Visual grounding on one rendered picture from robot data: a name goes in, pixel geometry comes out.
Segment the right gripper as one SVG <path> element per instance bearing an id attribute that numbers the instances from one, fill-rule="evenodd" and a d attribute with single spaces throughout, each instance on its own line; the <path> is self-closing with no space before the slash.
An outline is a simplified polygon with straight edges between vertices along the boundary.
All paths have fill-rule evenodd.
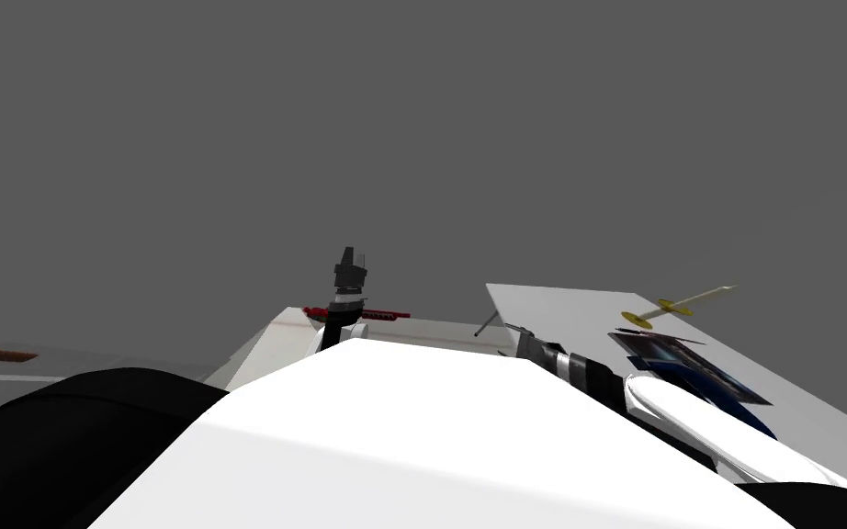
<path id="1" fill-rule="evenodd" d="M 508 330 L 517 334 L 517 345 L 515 347 L 515 358 L 524 358 L 548 372 L 557 371 L 559 352 L 549 349 L 548 343 L 536 338 L 535 334 L 524 327 L 505 323 Z"/>

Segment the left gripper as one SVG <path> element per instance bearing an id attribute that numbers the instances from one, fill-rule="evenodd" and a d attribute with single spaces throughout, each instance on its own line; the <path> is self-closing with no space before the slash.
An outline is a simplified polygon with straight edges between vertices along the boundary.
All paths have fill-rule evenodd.
<path id="1" fill-rule="evenodd" d="M 360 296 L 366 284 L 367 270 L 366 256 L 362 253 L 354 259 L 354 249 L 350 246 L 344 248 L 339 264 L 334 267 L 334 287 L 337 296 Z"/>

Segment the red long utensil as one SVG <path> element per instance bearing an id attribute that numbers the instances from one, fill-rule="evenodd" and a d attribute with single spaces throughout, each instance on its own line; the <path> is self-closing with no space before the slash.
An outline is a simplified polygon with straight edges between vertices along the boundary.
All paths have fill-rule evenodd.
<path id="1" fill-rule="evenodd" d="M 329 311 L 326 308 L 303 307 L 303 313 L 313 321 L 326 322 Z M 397 319 L 409 319 L 411 313 L 386 311 L 386 310 L 362 310 L 359 319 L 373 321 L 395 321 Z"/>

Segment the pale cream table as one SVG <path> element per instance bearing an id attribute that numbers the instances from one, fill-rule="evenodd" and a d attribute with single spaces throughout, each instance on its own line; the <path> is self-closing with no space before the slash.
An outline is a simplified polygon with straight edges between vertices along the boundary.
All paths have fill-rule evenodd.
<path id="1" fill-rule="evenodd" d="M 488 355 L 512 355 L 516 347 L 515 338 L 504 327 L 490 326 L 476 335 L 475 325 L 446 321 L 397 319 L 363 320 L 363 323 L 367 325 L 371 340 Z M 321 327 L 309 320 L 302 309 L 285 308 L 204 382 L 232 391 L 297 363 L 305 357 Z"/>

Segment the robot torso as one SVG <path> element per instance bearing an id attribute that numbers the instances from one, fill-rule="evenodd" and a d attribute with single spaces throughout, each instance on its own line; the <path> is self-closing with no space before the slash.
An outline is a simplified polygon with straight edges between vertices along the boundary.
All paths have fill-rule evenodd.
<path id="1" fill-rule="evenodd" d="M 351 340 L 231 391 L 91 529 L 793 529 L 518 358 Z"/>

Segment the dark blue book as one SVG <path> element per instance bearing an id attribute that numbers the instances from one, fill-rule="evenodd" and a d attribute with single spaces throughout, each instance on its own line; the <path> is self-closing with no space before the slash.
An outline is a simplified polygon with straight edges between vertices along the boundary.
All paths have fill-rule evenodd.
<path id="1" fill-rule="evenodd" d="M 623 328 L 608 336 L 627 352 L 627 361 L 638 371 L 650 372 L 765 435 L 776 437 L 746 408 L 748 404 L 768 406 L 770 402 L 688 348 L 685 339 Z"/>

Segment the cream stick with yellow discs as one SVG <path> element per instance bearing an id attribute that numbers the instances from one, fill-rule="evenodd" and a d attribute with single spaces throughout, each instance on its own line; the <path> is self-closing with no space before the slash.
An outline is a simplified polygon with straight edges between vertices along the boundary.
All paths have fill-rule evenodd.
<path id="1" fill-rule="evenodd" d="M 681 299 L 679 301 L 670 301 L 668 299 L 661 298 L 655 301 L 655 304 L 657 305 L 656 309 L 642 313 L 621 311 L 620 315 L 627 322 L 639 328 L 651 330 L 653 328 L 653 325 L 651 323 L 652 320 L 657 319 L 665 314 L 691 316 L 694 314 L 694 312 L 690 308 L 691 305 L 694 305 L 695 303 L 710 298 L 720 297 L 725 293 L 736 289 L 737 287 L 737 285 L 717 287 L 706 292 L 691 296 L 690 298 Z"/>

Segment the white table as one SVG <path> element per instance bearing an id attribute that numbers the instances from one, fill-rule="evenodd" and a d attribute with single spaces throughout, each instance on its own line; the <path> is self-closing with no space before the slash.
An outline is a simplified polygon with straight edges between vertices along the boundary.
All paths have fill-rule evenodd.
<path id="1" fill-rule="evenodd" d="M 652 302 L 625 292 L 533 287 L 491 283 L 487 287 L 505 324 L 525 328 L 538 338 L 562 344 L 615 373 L 634 373 L 629 353 L 612 338 L 630 328 L 622 312 L 654 310 Z M 765 399 L 749 410 L 793 450 L 847 478 L 847 415 L 806 390 L 698 330 L 686 319 L 666 314 L 653 320 L 655 332 L 685 338 L 689 348 Z"/>

